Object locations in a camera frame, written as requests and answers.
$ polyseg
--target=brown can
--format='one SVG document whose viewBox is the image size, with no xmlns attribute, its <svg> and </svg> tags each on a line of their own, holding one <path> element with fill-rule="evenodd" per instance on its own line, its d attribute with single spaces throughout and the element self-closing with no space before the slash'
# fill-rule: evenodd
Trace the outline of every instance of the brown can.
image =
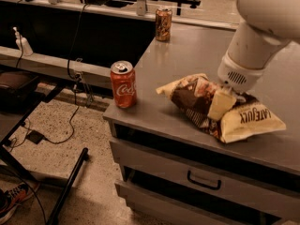
<svg viewBox="0 0 300 225">
<path fill-rule="evenodd" d="M 160 7 L 156 12 L 156 39 L 169 41 L 171 36 L 172 11 L 169 8 Z"/>
<path fill-rule="evenodd" d="M 116 106 L 128 108 L 136 104 L 135 70 L 129 62 L 118 61 L 112 64 L 111 80 Z"/>
</svg>

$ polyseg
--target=white robotic arm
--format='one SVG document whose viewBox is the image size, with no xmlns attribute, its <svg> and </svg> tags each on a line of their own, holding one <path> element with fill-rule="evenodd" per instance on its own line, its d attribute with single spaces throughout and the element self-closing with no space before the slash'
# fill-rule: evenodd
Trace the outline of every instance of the white robotic arm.
<svg viewBox="0 0 300 225">
<path fill-rule="evenodd" d="M 300 43 L 300 0 L 237 0 L 243 18 L 217 75 L 237 93 L 249 90 L 274 55 Z"/>
</svg>

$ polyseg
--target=white bottle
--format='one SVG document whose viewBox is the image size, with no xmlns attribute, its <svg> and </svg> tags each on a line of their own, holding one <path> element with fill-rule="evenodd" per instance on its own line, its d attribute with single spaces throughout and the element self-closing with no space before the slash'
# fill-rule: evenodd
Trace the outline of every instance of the white bottle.
<svg viewBox="0 0 300 225">
<path fill-rule="evenodd" d="M 14 27 L 13 30 L 16 31 L 16 43 L 18 45 L 18 48 L 22 51 L 22 54 L 24 56 L 30 56 L 32 53 L 34 53 L 29 45 L 28 40 L 20 35 L 16 27 Z"/>
</svg>

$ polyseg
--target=person's foot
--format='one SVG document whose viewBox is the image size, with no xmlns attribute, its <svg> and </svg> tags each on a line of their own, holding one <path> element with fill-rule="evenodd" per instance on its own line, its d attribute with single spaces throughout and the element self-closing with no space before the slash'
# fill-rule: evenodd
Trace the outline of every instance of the person's foot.
<svg viewBox="0 0 300 225">
<path fill-rule="evenodd" d="M 36 192 L 39 188 L 39 183 L 30 184 L 29 186 Z M 0 208 L 0 224 L 7 222 L 16 211 L 18 205 L 34 195 L 29 186 L 21 183 L 14 189 L 4 193 L 7 197 L 7 203 L 3 208 Z"/>
</svg>

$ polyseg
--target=drawer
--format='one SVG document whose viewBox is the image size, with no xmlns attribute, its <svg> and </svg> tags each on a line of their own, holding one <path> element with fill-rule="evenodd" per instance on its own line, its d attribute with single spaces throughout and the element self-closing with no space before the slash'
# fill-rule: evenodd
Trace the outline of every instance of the drawer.
<svg viewBox="0 0 300 225">
<path fill-rule="evenodd" d="M 178 225 L 273 224 L 278 217 L 226 202 L 144 172 L 117 180 L 117 193 L 127 206 Z"/>
<path fill-rule="evenodd" d="M 299 219 L 299 193 L 133 142 L 111 141 L 116 163 L 280 218 Z"/>
</svg>

